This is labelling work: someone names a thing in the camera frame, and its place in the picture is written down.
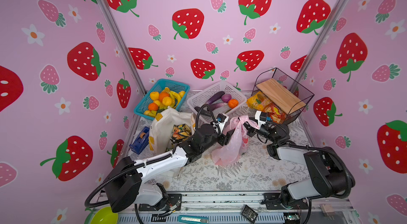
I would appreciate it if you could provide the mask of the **black yellow snack bag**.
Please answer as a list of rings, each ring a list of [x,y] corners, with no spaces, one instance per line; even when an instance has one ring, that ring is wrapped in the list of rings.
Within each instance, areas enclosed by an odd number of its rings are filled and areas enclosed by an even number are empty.
[[[192,130],[186,124],[174,125],[170,140],[173,144],[177,144],[188,139],[191,135]]]

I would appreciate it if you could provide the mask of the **pink plastic grocery bag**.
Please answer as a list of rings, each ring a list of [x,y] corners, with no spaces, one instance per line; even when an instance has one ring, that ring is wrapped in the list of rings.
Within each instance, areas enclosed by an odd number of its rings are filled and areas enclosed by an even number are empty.
[[[256,122],[249,119],[248,115],[233,117],[223,132],[223,135],[226,135],[228,132],[233,131],[228,144],[213,150],[211,153],[215,165],[228,166],[234,164],[247,151],[250,136],[248,136],[248,130],[244,126],[245,122],[248,122],[255,129],[259,128]]]

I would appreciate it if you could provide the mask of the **white canvas tote bag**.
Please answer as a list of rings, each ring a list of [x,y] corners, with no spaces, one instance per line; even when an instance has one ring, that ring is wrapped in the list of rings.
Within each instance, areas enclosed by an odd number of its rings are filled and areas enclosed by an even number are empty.
[[[169,158],[156,163],[159,167],[159,175],[177,177],[181,168],[187,164],[186,151],[171,142],[173,127],[182,124],[186,124],[194,133],[196,124],[194,115],[169,108],[159,113],[150,126],[149,147],[153,157],[161,158],[169,155]]]

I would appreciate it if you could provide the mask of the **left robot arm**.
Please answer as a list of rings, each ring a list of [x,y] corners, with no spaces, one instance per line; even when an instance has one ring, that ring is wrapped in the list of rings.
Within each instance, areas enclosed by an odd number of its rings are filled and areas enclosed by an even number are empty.
[[[108,204],[114,213],[133,204],[147,204],[164,208],[168,199],[161,184],[150,185],[147,181],[165,172],[184,167],[202,157],[213,145],[227,144],[230,135],[222,133],[229,117],[218,114],[210,124],[203,124],[194,134],[174,149],[152,158],[133,161],[125,157],[119,161],[107,178],[85,200],[87,208]]]

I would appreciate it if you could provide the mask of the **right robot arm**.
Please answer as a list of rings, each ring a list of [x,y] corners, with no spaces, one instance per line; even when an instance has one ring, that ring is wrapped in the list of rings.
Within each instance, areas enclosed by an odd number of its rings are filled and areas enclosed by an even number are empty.
[[[309,173],[309,178],[283,186],[278,199],[264,200],[264,204],[278,202],[285,208],[293,208],[302,200],[345,199],[356,185],[344,161],[331,147],[296,144],[290,139],[289,127],[272,121],[264,112],[257,111],[243,126],[249,137],[263,137],[271,142],[267,151],[273,159],[304,165]]]

